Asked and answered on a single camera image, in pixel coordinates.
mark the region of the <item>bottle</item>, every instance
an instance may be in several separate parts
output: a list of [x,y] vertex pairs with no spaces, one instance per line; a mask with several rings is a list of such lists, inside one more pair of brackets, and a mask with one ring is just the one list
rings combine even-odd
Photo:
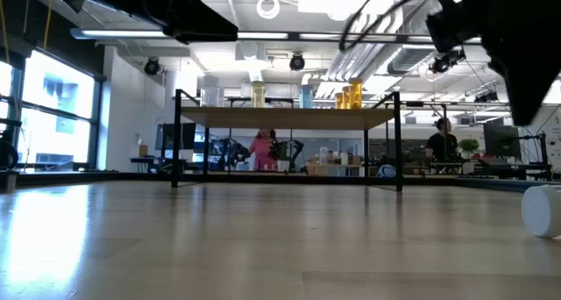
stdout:
[[314,108],[314,87],[302,85],[300,88],[300,108]]
[[218,106],[218,78],[212,75],[205,75],[202,78],[201,87],[201,106]]
[[319,163],[322,165],[327,164],[327,147],[322,146],[319,148]]
[[350,102],[349,109],[362,109],[362,80],[360,78],[352,78],[349,81],[350,86]]
[[350,86],[343,87],[343,108],[342,109],[349,109],[349,106],[351,105],[350,90],[351,90]]
[[343,92],[335,94],[335,108],[343,109]]
[[261,81],[253,81],[252,94],[253,107],[265,108],[265,84]]
[[218,88],[218,105],[217,107],[224,107],[224,88]]

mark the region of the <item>computer monitor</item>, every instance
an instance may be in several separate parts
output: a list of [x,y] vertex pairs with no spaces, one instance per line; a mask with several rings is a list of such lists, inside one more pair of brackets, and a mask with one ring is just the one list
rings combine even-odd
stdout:
[[[195,126],[195,123],[181,124],[180,150],[193,149],[193,145],[195,144]],[[173,150],[174,124],[158,125],[158,131],[156,132],[156,150],[162,149],[164,137],[166,143],[164,150]]]
[[520,159],[518,128],[509,125],[483,125],[486,154]]

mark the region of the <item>shelf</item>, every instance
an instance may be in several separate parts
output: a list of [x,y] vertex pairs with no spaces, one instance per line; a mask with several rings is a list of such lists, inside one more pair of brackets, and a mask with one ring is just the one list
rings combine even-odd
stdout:
[[394,117],[393,110],[182,107],[183,117],[209,128],[368,130]]

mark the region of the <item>window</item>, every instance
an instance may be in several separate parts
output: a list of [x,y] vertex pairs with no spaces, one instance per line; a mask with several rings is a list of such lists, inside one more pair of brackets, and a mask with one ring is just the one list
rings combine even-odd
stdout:
[[[8,103],[0,102],[0,118],[8,117]],[[0,132],[6,130],[6,124],[0,124]]]
[[90,118],[95,81],[37,51],[25,66],[24,101]]
[[0,61],[0,96],[11,93],[11,66]]
[[19,162],[59,165],[87,162],[89,126],[87,121],[24,108],[18,141]]

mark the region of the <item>yellow container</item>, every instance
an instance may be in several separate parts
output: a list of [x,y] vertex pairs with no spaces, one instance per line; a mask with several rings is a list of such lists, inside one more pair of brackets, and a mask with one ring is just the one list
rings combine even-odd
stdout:
[[352,78],[349,84],[351,85],[349,91],[349,109],[362,109],[362,80],[359,78]]
[[343,93],[335,93],[335,108],[343,109]]
[[343,87],[343,107],[341,109],[349,109],[351,105],[351,87]]
[[254,108],[265,108],[265,84],[261,81],[252,82],[252,102]]

